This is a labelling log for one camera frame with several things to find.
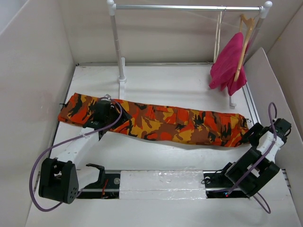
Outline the orange camouflage trousers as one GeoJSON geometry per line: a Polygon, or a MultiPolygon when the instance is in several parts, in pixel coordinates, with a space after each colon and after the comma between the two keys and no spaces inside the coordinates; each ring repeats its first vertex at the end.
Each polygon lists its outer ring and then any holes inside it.
{"type": "MultiPolygon", "coordinates": [[[[106,99],[75,93],[63,105],[58,120],[83,127],[84,121],[101,100],[106,99]]],[[[120,99],[111,101],[118,102],[132,118],[109,131],[138,139],[237,147],[241,144],[242,136],[249,130],[246,118],[238,113],[200,111],[120,99]]]]}

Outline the white plastic hanger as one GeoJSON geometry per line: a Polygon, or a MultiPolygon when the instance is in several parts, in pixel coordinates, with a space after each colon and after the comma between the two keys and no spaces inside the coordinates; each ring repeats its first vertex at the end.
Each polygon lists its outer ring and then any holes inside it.
{"type": "Polygon", "coordinates": [[[218,57],[218,55],[219,55],[222,18],[223,18],[223,12],[221,11],[221,12],[219,13],[219,15],[218,15],[218,18],[217,18],[213,63],[216,62],[217,57],[218,57]]]}

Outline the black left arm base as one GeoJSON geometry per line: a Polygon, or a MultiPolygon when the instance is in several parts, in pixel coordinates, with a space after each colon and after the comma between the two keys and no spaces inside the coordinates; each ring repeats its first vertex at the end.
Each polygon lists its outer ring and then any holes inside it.
{"type": "Polygon", "coordinates": [[[79,180],[78,199],[118,199],[121,172],[106,170],[97,164],[87,164],[77,172],[79,180]]]}

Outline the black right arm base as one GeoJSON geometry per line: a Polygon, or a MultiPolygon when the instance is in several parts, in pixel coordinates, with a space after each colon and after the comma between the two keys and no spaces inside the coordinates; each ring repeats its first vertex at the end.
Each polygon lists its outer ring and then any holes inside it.
{"type": "Polygon", "coordinates": [[[232,163],[228,163],[223,169],[203,171],[201,184],[205,186],[207,199],[248,198],[240,189],[234,189],[228,194],[233,183],[225,176],[225,173],[231,166],[232,163]]]}

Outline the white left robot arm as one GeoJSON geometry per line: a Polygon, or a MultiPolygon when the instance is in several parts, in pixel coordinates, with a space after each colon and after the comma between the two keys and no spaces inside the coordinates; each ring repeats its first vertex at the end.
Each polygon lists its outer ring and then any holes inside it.
{"type": "Polygon", "coordinates": [[[130,119],[130,114],[118,102],[98,101],[84,121],[80,137],[72,140],[58,156],[42,162],[39,196],[70,204],[86,186],[104,186],[105,168],[89,162],[87,155],[107,131],[130,119]]]}

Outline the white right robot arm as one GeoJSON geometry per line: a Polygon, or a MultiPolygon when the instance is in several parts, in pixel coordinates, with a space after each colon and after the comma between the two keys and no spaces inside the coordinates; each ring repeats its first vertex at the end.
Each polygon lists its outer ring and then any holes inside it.
{"type": "Polygon", "coordinates": [[[286,143],[292,126],[283,118],[274,120],[273,126],[256,123],[244,134],[240,142],[249,142],[251,147],[238,161],[228,163],[227,170],[219,174],[222,185],[233,184],[249,198],[279,172],[275,156],[286,143]]]}

